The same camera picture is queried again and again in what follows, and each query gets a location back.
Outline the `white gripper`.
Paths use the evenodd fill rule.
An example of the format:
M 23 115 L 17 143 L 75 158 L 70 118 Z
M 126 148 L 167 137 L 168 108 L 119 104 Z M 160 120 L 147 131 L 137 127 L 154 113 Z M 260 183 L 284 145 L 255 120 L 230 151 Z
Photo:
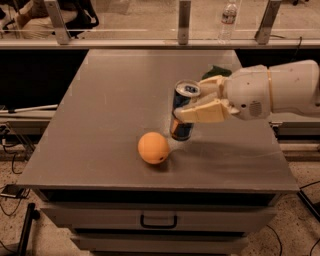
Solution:
M 232 115 L 242 120 L 264 119 L 271 113 L 269 75 L 263 65 L 239 69 L 228 78 L 212 76 L 198 85 L 202 97 L 221 98 L 224 91 L 227 100 L 176 108 L 174 116 L 183 123 L 219 123 Z

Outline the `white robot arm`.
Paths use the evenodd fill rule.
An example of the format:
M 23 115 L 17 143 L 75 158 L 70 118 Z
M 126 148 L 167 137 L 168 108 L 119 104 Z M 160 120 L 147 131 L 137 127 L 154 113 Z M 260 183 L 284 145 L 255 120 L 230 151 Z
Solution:
M 319 66 L 313 60 L 241 68 L 197 83 L 200 92 L 173 111 L 183 123 L 217 123 L 231 116 L 264 119 L 272 113 L 317 117 Z

